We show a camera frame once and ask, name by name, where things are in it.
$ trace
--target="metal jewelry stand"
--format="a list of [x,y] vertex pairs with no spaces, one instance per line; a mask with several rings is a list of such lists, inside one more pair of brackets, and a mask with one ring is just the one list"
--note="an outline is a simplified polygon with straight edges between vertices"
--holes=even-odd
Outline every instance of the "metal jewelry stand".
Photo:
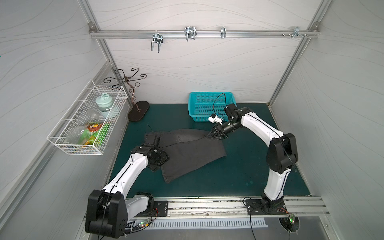
[[135,102],[135,100],[136,100],[135,88],[139,87],[140,83],[135,82],[135,84],[131,85],[129,82],[130,81],[138,81],[138,80],[145,79],[145,78],[147,78],[147,75],[146,74],[140,74],[141,78],[139,78],[139,79],[132,79],[136,75],[136,73],[139,72],[139,68],[131,68],[131,71],[135,71],[135,73],[132,76],[130,76],[130,77],[127,77],[125,75],[125,72],[122,69],[117,69],[117,70],[114,71],[114,73],[116,73],[116,71],[122,71],[122,73],[124,75],[123,79],[117,79],[117,78],[108,77],[108,78],[104,79],[104,83],[110,83],[111,82],[110,78],[112,78],[112,79],[116,79],[116,80],[121,81],[121,83],[115,84],[114,86],[121,85],[123,83],[127,83],[129,85],[128,92],[131,93],[131,95],[130,95],[131,102],[132,102],[132,104],[134,106],[136,106],[136,108],[133,107],[131,109],[131,111],[128,113],[128,118],[129,118],[130,121],[137,122],[137,121],[141,120],[144,117],[144,114],[147,112],[147,110],[149,108],[149,103],[147,101],[139,101],[137,103]]

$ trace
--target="cloth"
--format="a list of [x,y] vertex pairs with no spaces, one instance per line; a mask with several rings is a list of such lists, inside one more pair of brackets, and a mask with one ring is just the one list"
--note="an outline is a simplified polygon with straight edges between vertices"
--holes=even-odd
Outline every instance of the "cloth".
[[160,138],[159,149],[170,157],[161,166],[166,183],[227,155],[222,141],[207,139],[208,133],[198,129],[154,132]]

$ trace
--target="black pants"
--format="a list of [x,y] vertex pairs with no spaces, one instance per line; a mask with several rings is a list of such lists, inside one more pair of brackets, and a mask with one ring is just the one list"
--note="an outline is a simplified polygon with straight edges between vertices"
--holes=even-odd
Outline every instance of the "black pants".
[[198,129],[154,133],[160,138],[159,149],[170,157],[161,167],[166,183],[227,155],[222,141],[207,139],[208,133]]

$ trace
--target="green snack package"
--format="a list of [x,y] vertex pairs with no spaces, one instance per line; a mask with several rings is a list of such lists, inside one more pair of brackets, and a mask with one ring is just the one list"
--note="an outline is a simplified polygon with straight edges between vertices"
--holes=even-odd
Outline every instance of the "green snack package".
[[100,146],[101,144],[103,144],[103,141],[104,141],[105,137],[107,136],[110,125],[111,125],[110,123],[105,123],[101,129],[99,129],[95,132],[91,132],[90,133],[91,137],[88,139],[88,141],[85,143],[85,145]]
[[91,133],[89,132],[88,128],[86,128],[83,131],[83,133],[81,134],[80,139],[77,142],[77,144],[84,145],[90,137],[91,137]]

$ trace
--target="vent grille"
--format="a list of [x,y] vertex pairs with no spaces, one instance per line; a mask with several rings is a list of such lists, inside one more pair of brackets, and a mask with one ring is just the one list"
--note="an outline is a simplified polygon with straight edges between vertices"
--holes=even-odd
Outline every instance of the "vent grille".
[[[147,229],[250,228],[249,218],[157,219]],[[264,218],[252,218],[252,227],[268,227]]]

